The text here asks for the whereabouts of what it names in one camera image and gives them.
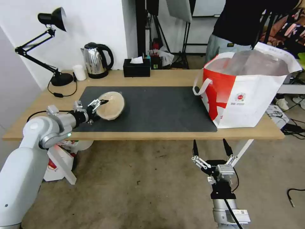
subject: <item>lamp shade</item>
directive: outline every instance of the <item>lamp shade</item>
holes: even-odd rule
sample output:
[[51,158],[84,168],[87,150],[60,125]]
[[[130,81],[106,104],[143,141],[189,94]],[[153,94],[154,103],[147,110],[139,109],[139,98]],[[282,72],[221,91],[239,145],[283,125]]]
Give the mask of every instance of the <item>lamp shade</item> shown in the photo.
[[55,9],[51,14],[39,13],[38,20],[44,25],[55,25],[57,28],[66,31],[64,27],[64,19],[66,14],[62,7]]

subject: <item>stainless steel kettle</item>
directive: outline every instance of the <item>stainless steel kettle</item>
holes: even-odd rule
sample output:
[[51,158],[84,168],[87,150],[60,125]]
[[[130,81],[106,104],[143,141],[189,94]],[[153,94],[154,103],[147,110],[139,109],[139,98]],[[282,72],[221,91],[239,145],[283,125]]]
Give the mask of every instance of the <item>stainless steel kettle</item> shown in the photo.
[[[113,66],[113,54],[111,50],[102,44],[90,42],[81,48],[84,56],[88,76],[93,79],[100,79],[108,75]],[[110,64],[107,65],[103,51],[107,51],[110,56]]]

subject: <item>beige bowl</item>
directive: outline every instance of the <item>beige bowl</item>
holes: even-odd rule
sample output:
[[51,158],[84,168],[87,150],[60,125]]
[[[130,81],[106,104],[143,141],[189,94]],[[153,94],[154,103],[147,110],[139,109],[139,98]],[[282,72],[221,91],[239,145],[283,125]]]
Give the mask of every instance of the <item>beige bowl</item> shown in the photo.
[[125,101],[123,96],[118,92],[107,92],[102,94],[99,100],[109,100],[108,103],[101,105],[96,114],[105,120],[116,119],[123,111]]

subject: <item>black desk lamp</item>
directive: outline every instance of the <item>black desk lamp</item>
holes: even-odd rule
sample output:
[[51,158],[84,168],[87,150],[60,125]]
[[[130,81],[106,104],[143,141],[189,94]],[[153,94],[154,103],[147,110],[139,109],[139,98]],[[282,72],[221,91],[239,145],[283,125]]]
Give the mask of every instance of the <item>black desk lamp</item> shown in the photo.
[[[41,45],[42,43],[46,42],[47,40],[50,40],[52,37],[55,36],[55,29],[52,28],[52,25],[55,25],[57,28],[59,28],[63,31],[66,31],[66,29],[64,27],[64,23],[63,23],[63,19],[65,17],[66,17],[66,14],[62,7],[57,8],[51,14],[39,13],[38,14],[39,22],[44,24],[48,28],[48,30],[45,31],[44,33],[40,34],[39,36],[35,37],[34,39],[30,40],[29,42],[25,43],[24,45],[17,47],[15,49],[17,54],[33,61],[36,64],[39,64],[40,66],[44,67],[45,69],[53,72],[51,83],[54,86],[64,86],[64,85],[71,83],[73,81],[73,76],[69,73],[61,73],[58,71],[58,68],[45,64],[45,63],[35,59],[34,57],[28,55],[28,51],[36,48],[37,46]],[[49,34],[50,37],[46,38],[45,40],[43,40],[39,43],[31,44],[33,41],[37,40],[38,38],[42,37],[45,34]]]

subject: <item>bag handle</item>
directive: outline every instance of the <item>bag handle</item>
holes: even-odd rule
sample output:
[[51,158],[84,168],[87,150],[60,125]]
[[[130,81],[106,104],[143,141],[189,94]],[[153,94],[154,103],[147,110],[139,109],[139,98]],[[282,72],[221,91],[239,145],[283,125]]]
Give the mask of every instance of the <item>bag handle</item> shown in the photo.
[[210,80],[209,78],[206,78],[206,80],[203,82],[203,84],[202,84],[202,86],[201,86],[199,92],[197,93],[197,92],[195,91],[195,87],[196,87],[196,85],[197,85],[197,82],[198,82],[199,77],[202,75],[201,73],[202,73],[202,71],[200,71],[200,72],[197,74],[196,79],[195,79],[195,81],[194,81],[194,85],[193,85],[193,92],[194,92],[194,95],[202,95],[202,94],[206,91],[206,89],[207,89],[207,87],[209,86],[209,84],[212,84],[212,83],[213,83],[212,80]]

